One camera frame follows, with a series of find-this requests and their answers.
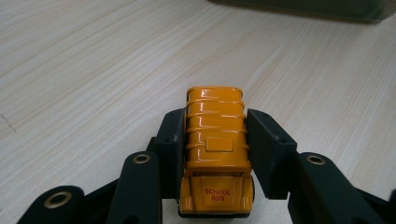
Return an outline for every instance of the screw hole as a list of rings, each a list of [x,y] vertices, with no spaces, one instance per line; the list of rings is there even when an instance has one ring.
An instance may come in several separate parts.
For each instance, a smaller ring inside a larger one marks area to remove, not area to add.
[[[321,157],[319,156],[314,156],[314,155],[309,155],[306,157],[306,159],[311,162],[314,163],[315,165],[324,165],[326,163],[325,160],[323,160]]]
[[[61,207],[72,199],[72,194],[69,191],[61,191],[54,193],[48,197],[44,202],[44,206],[48,209]]]
[[[150,156],[149,155],[138,155],[134,157],[134,163],[146,163],[150,160]]]
[[[352,219],[353,224],[368,224],[367,221],[361,219],[361,218],[353,218]]]
[[[139,223],[139,217],[137,216],[129,216],[124,219],[123,224],[138,224]]]

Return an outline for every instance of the yellow toy bus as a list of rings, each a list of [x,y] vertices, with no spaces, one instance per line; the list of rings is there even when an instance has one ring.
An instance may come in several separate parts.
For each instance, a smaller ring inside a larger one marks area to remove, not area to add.
[[[187,91],[181,214],[251,211],[254,189],[242,95],[233,87],[193,87]]]

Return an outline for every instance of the brass insert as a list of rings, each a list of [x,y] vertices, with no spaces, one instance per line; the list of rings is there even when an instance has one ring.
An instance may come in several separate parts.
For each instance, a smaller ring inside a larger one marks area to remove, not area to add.
[[[69,191],[61,191],[55,194],[52,194],[48,199],[44,202],[44,206],[48,209],[53,209],[60,207],[72,199],[72,194]]]
[[[150,156],[149,155],[138,155],[134,157],[134,163],[146,163],[150,160]]]
[[[324,165],[326,163],[325,160],[323,160],[321,157],[319,156],[314,156],[314,155],[309,155],[306,157],[306,159],[311,162],[314,163],[315,165]]]

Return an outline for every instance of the white wooden table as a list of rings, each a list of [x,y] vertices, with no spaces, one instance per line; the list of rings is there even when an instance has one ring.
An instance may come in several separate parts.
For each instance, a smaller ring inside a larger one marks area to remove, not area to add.
[[[331,21],[206,0],[0,3],[0,223],[41,193],[90,193],[196,85],[236,86],[299,144],[383,199],[396,188],[396,16]],[[247,219],[291,223],[257,189]],[[163,201],[163,223],[182,219]]]

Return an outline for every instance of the table surface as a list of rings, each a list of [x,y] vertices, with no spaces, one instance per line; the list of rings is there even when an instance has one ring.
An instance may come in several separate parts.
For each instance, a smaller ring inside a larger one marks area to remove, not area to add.
[[[0,223],[41,193],[90,193],[145,150],[186,90],[225,85],[269,113],[300,152],[350,182],[396,188],[396,16],[377,24],[229,7],[206,0],[0,3]],[[246,219],[291,223],[256,190]],[[163,223],[182,219],[163,200]]]

